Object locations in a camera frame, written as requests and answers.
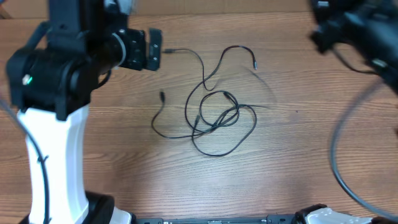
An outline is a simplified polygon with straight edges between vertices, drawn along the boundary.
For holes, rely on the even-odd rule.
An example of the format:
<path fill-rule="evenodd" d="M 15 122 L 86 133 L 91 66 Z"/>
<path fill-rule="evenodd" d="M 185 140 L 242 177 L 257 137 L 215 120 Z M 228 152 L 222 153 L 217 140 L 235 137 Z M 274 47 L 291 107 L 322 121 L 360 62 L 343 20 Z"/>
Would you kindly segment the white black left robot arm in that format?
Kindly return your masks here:
<path fill-rule="evenodd" d="M 130 29 L 132 0 L 50 1 L 49 19 L 6 64 L 10 112 L 25 135 L 32 205 L 24 223 L 134 223 L 110 195 L 85 190 L 91 94 L 113 69 L 156 71 L 162 32 Z"/>

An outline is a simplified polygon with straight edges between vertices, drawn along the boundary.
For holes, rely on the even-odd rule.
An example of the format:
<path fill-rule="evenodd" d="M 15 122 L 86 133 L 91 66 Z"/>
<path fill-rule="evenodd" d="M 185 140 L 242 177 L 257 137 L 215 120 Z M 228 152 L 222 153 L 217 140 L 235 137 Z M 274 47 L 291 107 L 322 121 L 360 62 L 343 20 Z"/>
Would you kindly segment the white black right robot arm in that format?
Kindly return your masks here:
<path fill-rule="evenodd" d="M 397 1 L 308 0 L 317 23 L 310 39 L 319 53 L 337 43 L 354 47 L 397 92 Z"/>

